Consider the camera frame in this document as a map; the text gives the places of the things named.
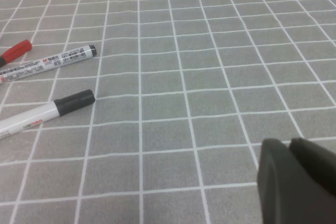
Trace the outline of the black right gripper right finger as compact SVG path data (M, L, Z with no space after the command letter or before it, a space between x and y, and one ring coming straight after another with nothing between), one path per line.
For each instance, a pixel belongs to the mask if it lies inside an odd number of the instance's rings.
M304 138L292 138L289 150L308 175L335 196L335 153Z

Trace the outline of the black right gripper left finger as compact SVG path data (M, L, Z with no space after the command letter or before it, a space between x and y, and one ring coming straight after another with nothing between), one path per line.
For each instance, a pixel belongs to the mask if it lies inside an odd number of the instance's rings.
M335 223L335 196L278 139L262 142L257 186L263 223Z

